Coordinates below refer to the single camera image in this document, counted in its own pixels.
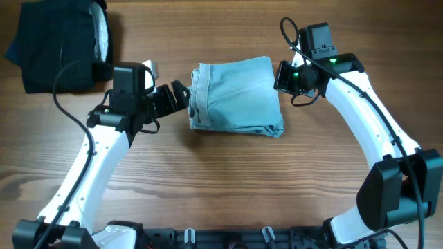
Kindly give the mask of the light blue denim shorts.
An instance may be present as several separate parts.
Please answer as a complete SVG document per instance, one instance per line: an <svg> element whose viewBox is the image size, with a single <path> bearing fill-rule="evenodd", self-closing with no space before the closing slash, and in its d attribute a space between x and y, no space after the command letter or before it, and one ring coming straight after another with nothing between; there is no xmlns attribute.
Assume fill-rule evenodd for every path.
<svg viewBox="0 0 443 249"><path fill-rule="evenodd" d="M200 63L192 71L191 80L191 129L274 138L284 133L269 57L225 64Z"/></svg>

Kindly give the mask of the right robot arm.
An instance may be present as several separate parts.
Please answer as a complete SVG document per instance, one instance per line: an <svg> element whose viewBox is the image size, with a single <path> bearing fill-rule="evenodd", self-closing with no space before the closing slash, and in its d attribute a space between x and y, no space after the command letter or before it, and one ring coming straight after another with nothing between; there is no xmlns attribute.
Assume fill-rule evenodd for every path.
<svg viewBox="0 0 443 249"><path fill-rule="evenodd" d="M275 89L312 102L328 100L369 166L355 206L324 221L309 240L319 248L351 248L374 244L395 226L417 222L422 248L424 221L437 207L442 156L423 150L402 130L374 92L362 63L351 53L338 53L328 24L297 28L295 34L287 40L294 58L280 62Z"/></svg>

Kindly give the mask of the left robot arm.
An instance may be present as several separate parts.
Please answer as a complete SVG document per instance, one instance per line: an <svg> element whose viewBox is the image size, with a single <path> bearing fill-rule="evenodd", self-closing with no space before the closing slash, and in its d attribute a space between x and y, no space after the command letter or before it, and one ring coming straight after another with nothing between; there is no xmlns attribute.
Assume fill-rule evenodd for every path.
<svg viewBox="0 0 443 249"><path fill-rule="evenodd" d="M111 221L93 224L102 194L117 164L144 125L187 109L191 92L180 81L156 86L153 66L125 62L113 69L113 86L80 128L84 144L66 178L34 221L21 220L14 248L149 248L143 225Z"/></svg>

